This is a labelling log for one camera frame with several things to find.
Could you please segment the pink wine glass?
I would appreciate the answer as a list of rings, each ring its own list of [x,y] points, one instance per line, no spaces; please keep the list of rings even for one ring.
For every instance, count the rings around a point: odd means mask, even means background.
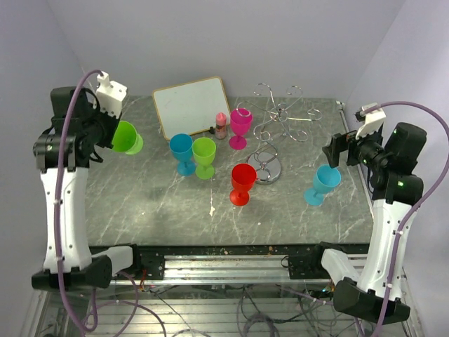
[[[242,150],[247,145],[244,135],[250,130],[253,116],[247,109],[236,108],[231,112],[230,117],[230,126],[234,136],[229,139],[229,146],[233,150]]]

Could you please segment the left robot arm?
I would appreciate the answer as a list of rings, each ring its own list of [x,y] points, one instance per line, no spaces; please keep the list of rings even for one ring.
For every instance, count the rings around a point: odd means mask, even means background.
[[[33,289],[57,291],[62,273],[66,291],[106,289],[115,274],[128,279],[142,273],[136,244],[111,246],[91,253],[86,231],[85,199],[90,163],[102,162],[96,147],[112,148],[127,88],[110,84],[92,91],[82,88],[63,136],[72,86],[51,91],[53,117],[33,146],[46,193],[47,245],[42,270],[32,275]]]

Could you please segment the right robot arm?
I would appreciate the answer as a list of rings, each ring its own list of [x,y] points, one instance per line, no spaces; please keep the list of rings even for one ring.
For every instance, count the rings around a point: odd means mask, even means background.
[[[322,243],[321,254],[309,261],[310,272],[330,276],[335,284],[333,305],[338,312],[369,322],[406,321],[410,308],[401,300],[401,268],[412,220],[404,220],[422,197],[424,183],[413,174],[427,133],[418,126],[399,123],[386,145],[382,134],[357,138],[355,132],[336,133],[323,148],[331,168],[347,152],[347,165],[363,164],[372,171],[373,231],[368,255],[358,272],[337,245]]]

